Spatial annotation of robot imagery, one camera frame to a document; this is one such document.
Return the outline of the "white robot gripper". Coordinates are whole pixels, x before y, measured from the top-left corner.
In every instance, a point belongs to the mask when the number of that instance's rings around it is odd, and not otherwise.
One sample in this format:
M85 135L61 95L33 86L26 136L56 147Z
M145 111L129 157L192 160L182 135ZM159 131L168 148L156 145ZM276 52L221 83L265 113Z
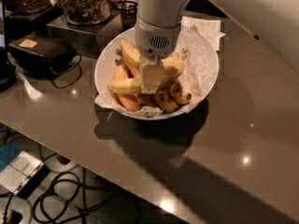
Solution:
M148 22L137 16L135 45L140 53L139 73L142 93L153 94L158 90L164 75L162 60L174 52L180 30L180 21L164 25Z

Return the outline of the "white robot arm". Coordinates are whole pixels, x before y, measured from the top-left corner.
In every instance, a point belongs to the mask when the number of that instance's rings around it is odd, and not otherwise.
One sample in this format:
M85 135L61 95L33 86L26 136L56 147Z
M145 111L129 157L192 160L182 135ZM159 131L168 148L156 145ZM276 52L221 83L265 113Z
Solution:
M162 81L161 60L176 48L190 0L138 0L135 44L141 54L141 91L153 94ZM299 0L207 0L299 70Z

